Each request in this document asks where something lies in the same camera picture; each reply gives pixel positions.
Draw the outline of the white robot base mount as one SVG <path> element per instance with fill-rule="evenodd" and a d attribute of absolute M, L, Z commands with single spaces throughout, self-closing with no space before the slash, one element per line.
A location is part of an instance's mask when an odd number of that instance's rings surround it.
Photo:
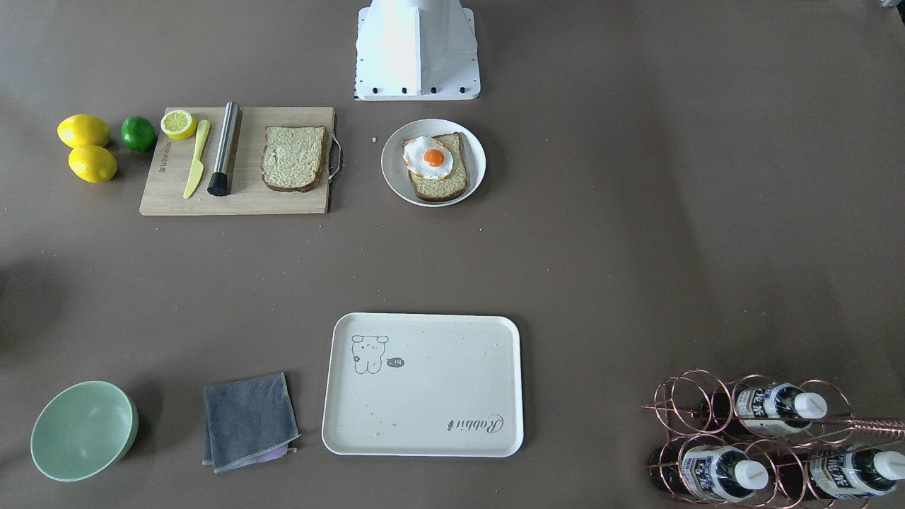
<path fill-rule="evenodd" d="M 474 100 L 479 94 L 472 9 L 459 1 L 373 1 L 358 11 L 356 100 Z"/>

